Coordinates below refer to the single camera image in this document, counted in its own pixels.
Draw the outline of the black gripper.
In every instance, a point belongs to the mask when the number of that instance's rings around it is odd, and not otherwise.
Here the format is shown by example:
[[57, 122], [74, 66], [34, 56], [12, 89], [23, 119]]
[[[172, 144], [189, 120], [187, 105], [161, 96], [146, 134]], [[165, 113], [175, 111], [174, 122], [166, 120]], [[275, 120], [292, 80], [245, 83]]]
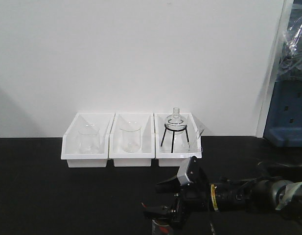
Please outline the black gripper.
[[145, 219], [170, 220], [171, 223], [185, 223], [193, 212], [210, 211], [210, 187], [206, 174], [199, 167], [194, 183], [181, 186], [177, 176], [156, 183], [156, 193], [174, 193], [172, 207], [165, 205], [147, 206], [143, 202], [142, 212]]

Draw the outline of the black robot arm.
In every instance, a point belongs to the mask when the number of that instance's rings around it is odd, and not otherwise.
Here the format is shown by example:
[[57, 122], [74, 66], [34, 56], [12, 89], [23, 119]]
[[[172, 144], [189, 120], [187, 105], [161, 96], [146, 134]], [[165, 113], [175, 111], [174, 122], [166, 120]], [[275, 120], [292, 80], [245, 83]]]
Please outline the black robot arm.
[[272, 166], [257, 178], [209, 182], [199, 166], [180, 168], [176, 176], [156, 184], [159, 193], [173, 193], [174, 202], [145, 206], [146, 219], [181, 229], [193, 212], [276, 213], [302, 224], [302, 166]]

